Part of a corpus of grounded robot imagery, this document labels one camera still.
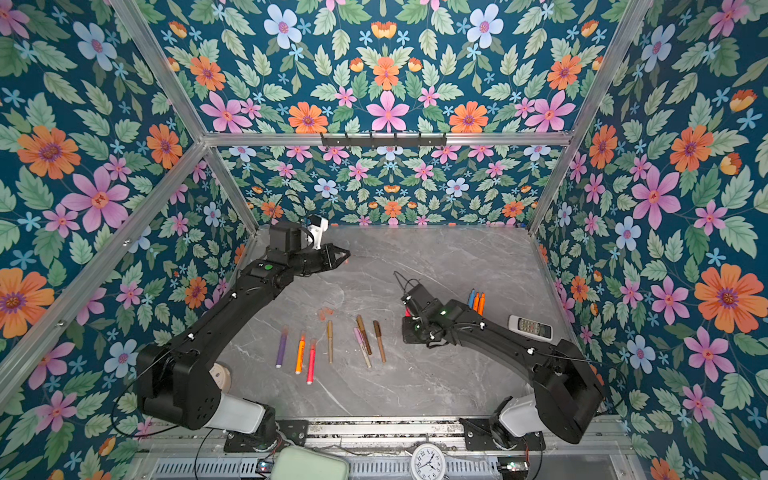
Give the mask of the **blue marker pen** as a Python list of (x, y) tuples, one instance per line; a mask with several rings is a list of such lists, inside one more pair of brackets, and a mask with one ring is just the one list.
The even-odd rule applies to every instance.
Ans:
[(472, 309), (472, 310), (474, 310), (474, 309), (475, 309), (475, 306), (474, 306), (474, 305), (475, 305), (476, 296), (477, 296), (477, 291), (476, 291), (476, 290), (473, 288), (473, 289), (471, 290), (471, 292), (470, 292), (470, 295), (469, 295), (469, 299), (468, 299), (468, 306), (469, 306), (469, 307), (470, 307), (470, 309)]

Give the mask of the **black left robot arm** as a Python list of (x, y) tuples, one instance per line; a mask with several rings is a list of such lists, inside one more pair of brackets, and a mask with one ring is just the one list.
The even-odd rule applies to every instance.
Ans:
[(297, 277), (332, 271), (350, 256), (322, 241), (327, 219), (279, 221), (269, 229), (265, 253), (242, 267), (234, 284), (192, 326), (165, 345), (137, 356), (137, 406), (144, 415), (189, 430), (209, 428), (240, 435), (258, 450), (278, 442), (272, 407), (224, 392), (210, 373), (240, 330)]

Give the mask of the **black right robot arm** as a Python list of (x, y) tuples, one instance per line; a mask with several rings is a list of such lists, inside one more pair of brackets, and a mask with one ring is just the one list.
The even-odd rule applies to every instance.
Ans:
[(491, 437), (503, 448), (514, 438), (550, 433), (581, 442), (604, 400), (603, 384), (572, 342), (554, 344), (492, 322), (469, 305), (442, 303), (424, 285), (404, 289), (402, 319), (406, 344), (446, 345), (479, 352), (512, 370), (530, 391), (510, 397), (490, 417)]

